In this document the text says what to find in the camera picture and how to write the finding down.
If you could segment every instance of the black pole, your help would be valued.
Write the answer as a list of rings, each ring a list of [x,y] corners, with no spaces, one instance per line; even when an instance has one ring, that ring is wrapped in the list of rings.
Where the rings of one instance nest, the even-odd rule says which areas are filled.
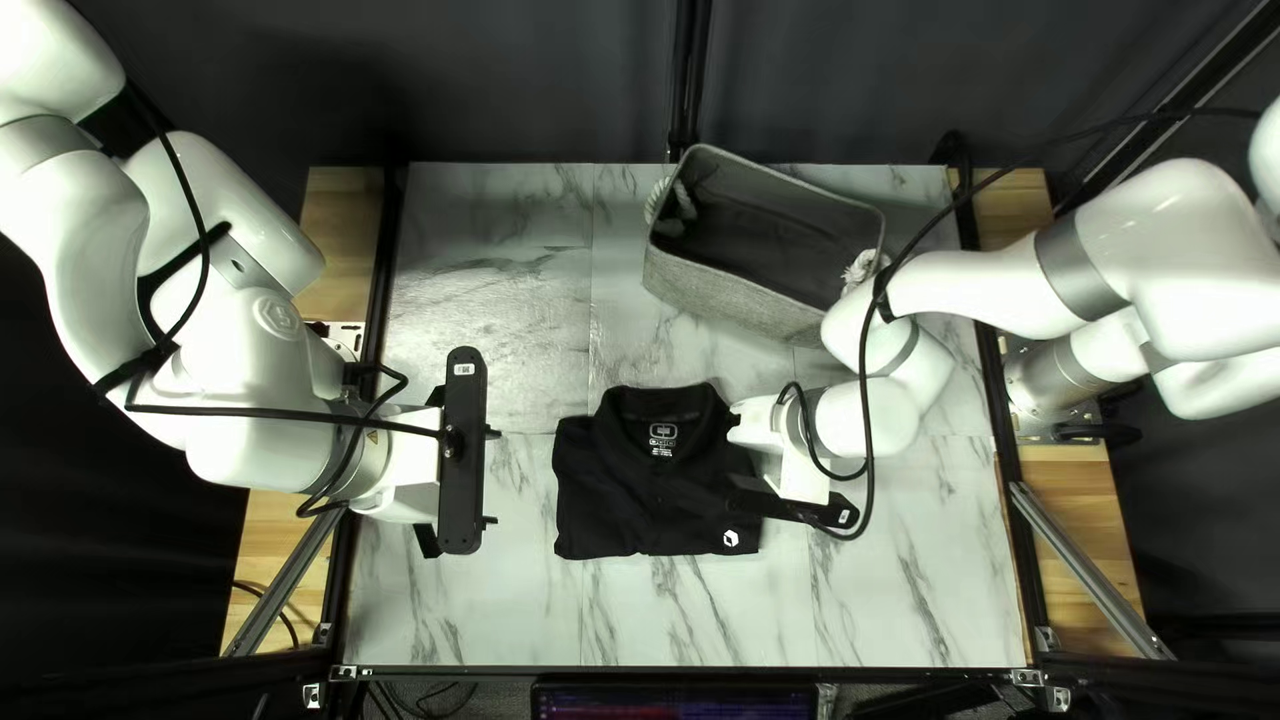
[[[668,163],[678,163],[685,150],[698,142],[710,28],[712,0],[676,1],[676,32],[671,56],[671,119],[667,128]]]
[[[1156,111],[1189,110],[1204,102],[1216,92],[1217,86],[1231,77],[1239,67],[1248,61],[1254,51],[1268,41],[1280,28],[1280,4],[1271,3],[1261,8],[1247,23],[1240,26],[1231,40],[1226,41],[1203,65],[1187,78],[1176,92],[1160,104]],[[1093,169],[1088,179],[1080,183],[1057,208],[1055,214],[1064,215],[1101,195],[1112,182],[1120,178],[1147,150],[1160,141],[1170,128],[1185,120],[1167,119],[1143,123],[1120,142],[1115,151]]]

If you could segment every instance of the marble tile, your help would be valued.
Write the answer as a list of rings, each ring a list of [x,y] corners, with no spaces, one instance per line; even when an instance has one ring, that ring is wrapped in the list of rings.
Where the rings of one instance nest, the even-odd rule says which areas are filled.
[[[489,365],[493,427],[553,432],[586,411],[591,228],[579,193],[591,181],[581,167],[412,167],[384,342],[408,400],[470,345]]]
[[[581,579],[556,541],[553,436],[489,442],[484,510],[498,518],[472,555],[424,560],[412,528],[361,524],[347,662],[577,665]]]
[[[586,247],[594,174],[582,164],[415,163],[397,261],[413,266],[521,245]]]
[[[582,662],[813,665],[808,534],[765,520],[755,555],[584,562]]]
[[[783,169],[884,208],[890,247],[948,195],[937,168]],[[604,389],[710,380],[733,402],[776,393],[792,378],[817,386],[851,377],[824,352],[692,316],[643,288],[641,209],[666,172],[413,167],[385,357],[425,396],[452,347],[484,352],[490,421],[508,433],[488,446],[485,511],[500,523],[476,553],[434,561],[421,559],[411,529],[364,523],[347,661],[1021,665],[1012,561],[966,320],[922,318],[956,354],[959,370],[916,443],[877,464],[873,521],[858,542],[767,520],[754,556],[570,562],[554,555],[548,433],[562,416],[594,411]],[[954,223],[928,242],[954,247]],[[861,480],[840,487],[863,506]]]
[[[1023,665],[993,462],[986,438],[922,436],[877,462],[867,534],[809,536],[819,665]],[[865,480],[841,492],[861,507]]]
[[[671,307],[641,286],[643,202],[659,165],[604,165],[595,178],[590,406],[616,384],[710,380],[727,402],[774,393],[791,348]],[[808,665],[814,659],[806,530],[767,523],[754,556],[585,562],[589,665]]]

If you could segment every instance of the metal frame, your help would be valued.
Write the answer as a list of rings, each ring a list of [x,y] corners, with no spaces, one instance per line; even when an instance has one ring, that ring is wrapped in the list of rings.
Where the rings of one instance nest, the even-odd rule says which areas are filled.
[[[1265,6],[1266,15],[1254,13],[1251,20],[1276,22],[1280,17],[1275,3]],[[668,151],[678,158],[678,152],[691,140],[696,138],[698,106],[700,104],[701,76],[705,67],[707,44],[709,36],[709,0],[680,0],[677,6],[677,40],[675,47],[673,73],[673,101],[672,101],[672,127],[668,133]],[[1243,42],[1238,32],[1228,41]],[[1221,65],[1231,55],[1231,47],[1220,47],[1215,60]],[[1229,72],[1239,63],[1219,67],[1213,69],[1213,63],[1204,63],[1197,68],[1196,73]],[[1192,92],[1197,86],[1188,81],[1178,92]],[[1139,154],[1146,151],[1158,138],[1155,132],[1139,132],[1128,138],[1133,147],[1140,147]],[[963,149],[963,143],[956,145]],[[934,158],[932,161],[952,163],[959,159],[959,168],[963,174],[970,172],[970,163],[964,152],[946,154]],[[1094,173],[1089,182],[1097,184],[1102,176]],[[401,169],[387,168],[384,183],[384,202],[381,227],[379,229],[378,251],[374,261],[372,292],[370,309],[366,320],[366,342],[362,360],[375,360],[381,348],[383,332],[388,309],[390,283],[394,272],[396,243],[399,229],[399,215],[402,204]],[[977,225],[972,208],[966,206],[957,213],[961,246],[966,249],[977,247]],[[754,676],[759,679],[805,679],[809,682],[824,683],[922,683],[933,685],[932,689],[920,693],[899,693],[891,701],[873,707],[879,716],[901,716],[904,712],[913,712],[920,707],[929,706],[938,698],[943,698],[952,710],[960,710],[965,700],[973,702],[986,701],[991,696],[986,692],[970,692],[972,684],[996,685],[997,689],[1005,685],[1039,688],[1043,689],[1041,703],[1044,710],[1065,710],[1070,701],[1071,691],[1088,691],[1112,694],[1116,697],[1133,698],[1147,702],[1178,703],[1188,707],[1204,707],[1219,710],[1240,710],[1249,712],[1274,711],[1280,707],[1280,676],[1274,671],[1217,664],[1189,664],[1184,661],[1170,662],[1165,660],[1128,660],[1111,657],[1085,657],[1056,652],[1052,632],[1048,629],[1048,618],[1044,605],[1043,589],[1041,587],[1039,566],[1036,556],[1034,533],[1039,530],[1050,543],[1064,553],[1068,564],[1076,571],[1085,587],[1100,605],[1110,605],[1105,611],[1108,619],[1116,624],[1117,629],[1126,633],[1133,642],[1139,646],[1147,644],[1151,653],[1157,653],[1162,647],[1158,641],[1152,644],[1149,628],[1144,623],[1134,623],[1137,614],[1129,609],[1123,597],[1116,602],[1119,593],[1110,585],[1097,568],[1088,561],[1088,557],[1079,551],[1079,547],[1070,541],[1066,533],[1059,527],[1042,506],[1029,495],[1029,488],[1021,482],[1021,466],[1018,460],[1018,448],[1009,421],[1007,402],[1004,401],[1004,372],[995,332],[980,323],[977,324],[978,348],[982,359],[983,379],[988,395],[988,407],[991,411],[992,429],[998,452],[998,468],[1009,505],[1016,507],[1019,512],[1009,512],[1009,536],[1012,546],[1015,568],[1021,592],[1023,614],[1027,621],[1027,632],[1033,638],[1033,662],[1024,669],[992,669],[992,667],[687,667],[672,671],[660,676],[678,679],[681,676],[714,678],[717,675],[733,675],[741,678]],[[362,396],[372,397],[372,386],[367,383],[361,387]],[[347,592],[349,589],[351,562],[355,555],[355,538],[358,529],[358,518],[349,512],[343,512],[334,523],[333,555],[329,568],[328,584],[325,588],[324,606],[321,611],[321,625],[317,629],[316,647],[298,652],[278,652],[257,655],[251,657],[225,657],[209,661],[196,661],[186,664],[154,665],[143,669],[125,669],[113,674],[99,674],[84,679],[59,678],[42,682],[28,691],[28,700],[32,707],[38,703],[47,706],[50,697],[84,700],[82,707],[120,707],[128,702],[137,702],[140,697],[148,701],[156,697],[196,697],[201,693],[210,694],[228,692],[246,687],[262,687],[274,682],[296,682],[300,689],[305,688],[306,698],[300,701],[321,702],[321,710],[330,716],[351,716],[353,708],[360,706],[361,692],[369,680],[394,680],[401,678],[434,676],[440,679],[476,680],[476,679],[527,679],[534,676],[567,674],[591,676],[625,676],[625,678],[653,678],[652,667],[532,667],[532,666],[460,666],[460,667],[430,667],[430,666],[353,666],[339,665],[342,659],[342,630],[343,614],[346,610]],[[314,552],[310,551],[315,541],[314,536],[328,532],[321,525],[312,525],[303,543],[294,551],[291,560],[282,569],[282,589],[278,594],[287,598],[289,578],[293,578],[297,568],[310,562]],[[276,597],[276,583],[273,582],[269,593],[273,593],[273,602],[260,602],[255,607],[255,616],[261,620],[253,623],[253,628],[242,628],[244,637],[237,635],[239,648],[256,647],[253,638],[257,635],[262,623],[269,626],[269,620],[274,618],[270,605]],[[332,691],[325,697],[324,688],[316,687],[321,680],[328,682]],[[146,692],[136,689],[145,687]],[[1065,698],[1055,707],[1055,698]]]
[[[1231,33],[1174,88],[1155,110],[1187,110],[1207,105],[1235,73],[1244,68],[1280,33],[1280,1],[1261,0]],[[1062,215],[1123,182],[1185,123],[1142,123],[1103,158],[1080,186],[1053,208]]]
[[[338,527],[340,519],[342,512],[324,512],[311,521],[311,527],[302,534],[297,547],[285,559],[284,565],[271,579],[271,584],[253,603],[253,610],[250,610],[248,618],[244,619],[241,629],[236,632],[236,637],[227,646],[227,651],[223,653],[225,657],[243,657],[257,652],[266,633],[275,623],[275,618],[284,609],[284,603],[289,601],[289,596],[293,594],[302,575],[320,553],[324,541]]]

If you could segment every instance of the shirt tag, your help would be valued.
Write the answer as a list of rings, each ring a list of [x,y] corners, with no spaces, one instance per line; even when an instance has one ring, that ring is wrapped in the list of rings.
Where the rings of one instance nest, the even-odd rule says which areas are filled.
[[[671,457],[676,450],[676,436],[680,428],[673,423],[654,423],[649,425],[649,454],[654,457]]]

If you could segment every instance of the white logo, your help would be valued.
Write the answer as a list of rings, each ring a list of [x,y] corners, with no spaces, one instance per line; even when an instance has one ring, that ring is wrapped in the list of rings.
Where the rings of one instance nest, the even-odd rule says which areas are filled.
[[[297,340],[302,334],[302,318],[293,305],[266,295],[253,302],[257,324],[280,340]]]

